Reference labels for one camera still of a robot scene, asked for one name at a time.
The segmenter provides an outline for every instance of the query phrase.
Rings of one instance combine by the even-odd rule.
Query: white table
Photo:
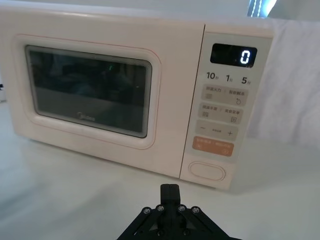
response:
[[[1,240],[115,240],[164,183],[233,237],[320,239],[319,151],[247,139],[222,192],[16,136],[0,103]]]

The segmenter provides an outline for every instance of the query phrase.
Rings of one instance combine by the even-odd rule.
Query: oval button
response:
[[[221,181],[226,176],[222,167],[204,162],[192,162],[189,165],[189,171],[197,177],[212,181]]]

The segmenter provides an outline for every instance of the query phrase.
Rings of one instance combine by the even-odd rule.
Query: button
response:
[[[238,128],[232,125],[198,120],[196,121],[195,132],[212,138],[234,141],[238,135]]]
[[[231,157],[235,145],[233,143],[218,141],[201,136],[193,138],[192,148],[195,150]]]
[[[205,84],[202,90],[202,99],[223,104],[246,105],[249,91],[246,89]]]
[[[244,111],[239,108],[227,107],[209,103],[201,103],[198,111],[200,118],[239,124]]]
[[[226,176],[222,167],[204,162],[192,162],[189,165],[189,171],[197,177],[212,181],[221,181]]]

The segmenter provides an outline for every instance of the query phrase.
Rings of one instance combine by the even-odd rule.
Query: microwave oven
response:
[[[0,3],[18,135],[210,187],[235,172],[273,33],[150,10]]]

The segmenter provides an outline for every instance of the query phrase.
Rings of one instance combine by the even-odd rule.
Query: screw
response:
[[[165,208],[164,208],[164,206],[158,206],[157,210],[158,210],[159,212],[162,212],[163,210],[165,210]]]
[[[198,214],[200,212],[200,209],[198,207],[194,207],[194,208],[192,208],[192,212],[194,214]]]
[[[184,210],[186,210],[186,208],[185,208],[185,206],[180,205],[180,206],[178,206],[178,210],[179,210],[180,212],[183,212]]]
[[[145,209],[143,210],[143,213],[144,213],[144,214],[149,214],[149,213],[150,213],[150,209],[149,209],[149,208],[145,208]]]
[[[184,235],[184,236],[188,236],[189,234],[190,234],[189,229],[185,229],[185,230],[183,231],[183,235]]]

